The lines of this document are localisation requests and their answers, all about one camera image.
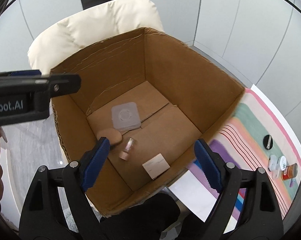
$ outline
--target colorful striped cloth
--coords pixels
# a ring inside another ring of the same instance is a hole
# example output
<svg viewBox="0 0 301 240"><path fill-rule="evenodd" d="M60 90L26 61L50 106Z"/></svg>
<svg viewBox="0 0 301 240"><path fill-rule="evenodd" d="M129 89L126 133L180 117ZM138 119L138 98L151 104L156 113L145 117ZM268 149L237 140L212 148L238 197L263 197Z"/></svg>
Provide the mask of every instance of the colorful striped cloth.
<svg viewBox="0 0 301 240"><path fill-rule="evenodd" d="M268 134L273 137L273 147L270 150L263 146L263 138ZM246 89L233 116L215 135L209 146L219 153L225 162L233 162L241 169L265 168L284 218L301 180L301 157L273 112L252 90ZM298 174L293 187L289 187L290 179L283 181L281 176L272 179L272 173L267 169L271 154L277 157L284 155L288 165L297 163ZM218 193L209 186L198 161L190 164L188 169L215 198L218 197ZM232 215L235 219L239 217L244 197L245 189L241 189Z"/></svg>

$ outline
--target cardboard box flap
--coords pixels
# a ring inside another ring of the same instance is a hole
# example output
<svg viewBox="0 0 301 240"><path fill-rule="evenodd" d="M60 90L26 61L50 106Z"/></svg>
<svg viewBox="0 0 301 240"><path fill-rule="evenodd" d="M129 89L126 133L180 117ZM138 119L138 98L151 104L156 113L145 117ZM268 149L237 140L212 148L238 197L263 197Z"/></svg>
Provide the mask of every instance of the cardboard box flap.
<svg viewBox="0 0 301 240"><path fill-rule="evenodd" d="M77 73L82 79L71 97L89 115L104 104L145 81L144 29L94 43L51 70Z"/></svg>
<svg viewBox="0 0 301 240"><path fill-rule="evenodd" d="M137 140L134 150L129 153L128 161L118 157L124 148L124 142L110 151L108 159L126 184L135 191L151 181L143 163L161 153L171 165L200 136L201 132L183 112L172 106L145 128L124 135L124 138L132 137Z"/></svg>
<svg viewBox="0 0 301 240"><path fill-rule="evenodd" d="M141 121L146 120L169 103L161 93L149 82L145 81L105 104L87 117L94 134L100 130L113 127L111 119L111 109L113 106L129 102L136 103Z"/></svg>

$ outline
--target marble floor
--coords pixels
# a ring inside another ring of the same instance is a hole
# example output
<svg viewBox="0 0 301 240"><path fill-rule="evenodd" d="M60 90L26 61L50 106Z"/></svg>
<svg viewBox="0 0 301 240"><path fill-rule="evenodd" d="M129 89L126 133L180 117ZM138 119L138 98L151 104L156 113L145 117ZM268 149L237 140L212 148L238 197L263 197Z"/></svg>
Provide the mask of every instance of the marble floor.
<svg viewBox="0 0 301 240"><path fill-rule="evenodd" d="M17 201L24 203L29 185L39 166L49 169L64 167L54 117L46 120L19 123L3 127L11 152L12 175L15 182ZM63 188L59 188L63 209L68 208Z"/></svg>

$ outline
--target cardboard box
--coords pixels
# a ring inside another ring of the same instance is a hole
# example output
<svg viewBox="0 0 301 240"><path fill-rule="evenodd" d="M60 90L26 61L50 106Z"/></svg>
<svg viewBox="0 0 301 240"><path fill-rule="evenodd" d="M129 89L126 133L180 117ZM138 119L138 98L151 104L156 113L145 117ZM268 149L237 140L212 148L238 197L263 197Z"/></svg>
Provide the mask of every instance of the cardboard box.
<svg viewBox="0 0 301 240"><path fill-rule="evenodd" d="M139 28L92 44L52 73L78 73L78 93L53 98L57 133L68 160L93 148L112 127L111 108L137 104L141 127L123 132L138 141L129 161L111 149L88 198L102 215L118 214L184 172L193 143L209 141L234 111L244 88L179 40ZM152 180L142 164L161 153L170 168Z"/></svg>

